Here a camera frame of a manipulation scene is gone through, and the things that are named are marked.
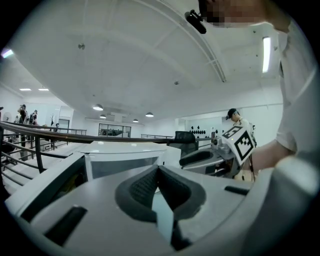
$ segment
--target recessed light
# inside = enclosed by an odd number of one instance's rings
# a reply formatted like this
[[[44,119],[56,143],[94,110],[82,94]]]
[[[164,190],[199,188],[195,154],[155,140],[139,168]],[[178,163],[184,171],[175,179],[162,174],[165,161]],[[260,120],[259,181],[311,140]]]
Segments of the recessed light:
[[[152,114],[151,112],[146,113],[145,115],[147,118],[153,118],[154,114]]]
[[[7,50],[6,52],[2,53],[2,57],[8,58],[9,56],[13,55],[14,52],[12,50]]]
[[[100,105],[100,104],[97,104],[93,107],[94,110],[97,110],[97,111],[102,111],[104,110],[104,108]]]
[[[263,68],[262,73],[267,73],[270,63],[270,53],[271,53],[271,38],[263,38]]]

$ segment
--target window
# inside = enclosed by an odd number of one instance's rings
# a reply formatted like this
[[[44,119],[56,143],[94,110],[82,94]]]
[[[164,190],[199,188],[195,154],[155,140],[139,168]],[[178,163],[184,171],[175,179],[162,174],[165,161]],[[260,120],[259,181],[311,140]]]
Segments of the window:
[[[130,138],[131,127],[99,123],[99,136]]]

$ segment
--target ceiling light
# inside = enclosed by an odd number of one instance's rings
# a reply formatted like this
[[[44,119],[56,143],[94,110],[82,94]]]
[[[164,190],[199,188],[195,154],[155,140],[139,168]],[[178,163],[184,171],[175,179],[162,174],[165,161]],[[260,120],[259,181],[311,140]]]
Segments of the ceiling light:
[[[7,58],[10,55],[14,54],[14,52],[12,50],[7,50],[6,52],[2,53],[2,57]]]
[[[271,38],[263,38],[263,68],[262,73],[267,73],[269,69],[270,62],[270,53],[271,53]]]
[[[100,104],[97,104],[93,107],[94,110],[98,110],[98,111],[102,111],[104,110],[104,108],[100,105]]]
[[[146,113],[145,115],[147,118],[153,118],[154,114],[152,114],[151,112]]]

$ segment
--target floor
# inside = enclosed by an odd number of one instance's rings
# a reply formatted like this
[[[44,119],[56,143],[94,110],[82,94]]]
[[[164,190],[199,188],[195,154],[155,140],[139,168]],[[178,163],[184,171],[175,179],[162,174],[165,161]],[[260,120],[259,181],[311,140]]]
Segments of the floor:
[[[65,142],[58,142],[56,145],[58,146],[59,143],[60,144],[64,144]],[[68,145],[62,145],[62,146],[56,148],[54,151],[53,150],[47,150],[46,152],[69,156],[75,150],[77,150],[77,149],[79,149],[79,148],[81,148],[81,147],[83,147],[85,145],[86,144],[82,144],[82,143],[69,143]],[[26,143],[25,147],[29,148],[30,144]],[[20,157],[22,157],[22,155],[19,152],[18,153],[13,153],[12,156],[14,158],[16,158],[16,159],[19,159]],[[43,167],[46,168],[46,169],[48,169],[50,166],[55,165],[56,163],[58,163],[58,162],[63,160],[61,158],[54,158],[54,157],[44,156],[44,155],[41,156],[41,159],[42,159]],[[31,158],[31,156],[29,156],[28,160],[26,160],[25,162],[29,163],[29,164],[32,164],[32,165],[35,165],[35,166],[38,166],[37,157],[35,155],[33,156],[33,159]],[[34,178],[37,175],[39,175],[39,170],[38,169],[23,165],[21,163],[18,163],[17,165],[9,164],[8,166],[11,167],[12,169],[14,169],[17,172],[25,174],[25,175],[28,175],[28,176],[30,176],[32,178]],[[9,177],[15,179],[16,181],[22,183],[22,184],[26,184],[27,182],[30,181],[30,179],[22,177],[19,174],[16,174],[16,173],[14,173],[14,172],[12,172],[12,171],[10,171],[8,169],[6,169],[4,171],[4,173],[6,175],[8,175]],[[12,180],[8,179],[5,176],[2,176],[2,179],[3,179],[3,184],[4,184],[5,188],[6,188],[6,190],[11,195],[14,192],[16,192],[19,188],[21,188],[21,186],[19,184],[13,182]]]

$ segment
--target black cap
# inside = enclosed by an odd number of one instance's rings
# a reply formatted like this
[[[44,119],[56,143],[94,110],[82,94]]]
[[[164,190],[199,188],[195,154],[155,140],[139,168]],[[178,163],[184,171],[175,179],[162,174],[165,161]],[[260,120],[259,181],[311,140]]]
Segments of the black cap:
[[[237,109],[231,108],[231,109],[228,111],[228,114],[226,115],[225,120],[230,119],[235,112],[237,112]]]

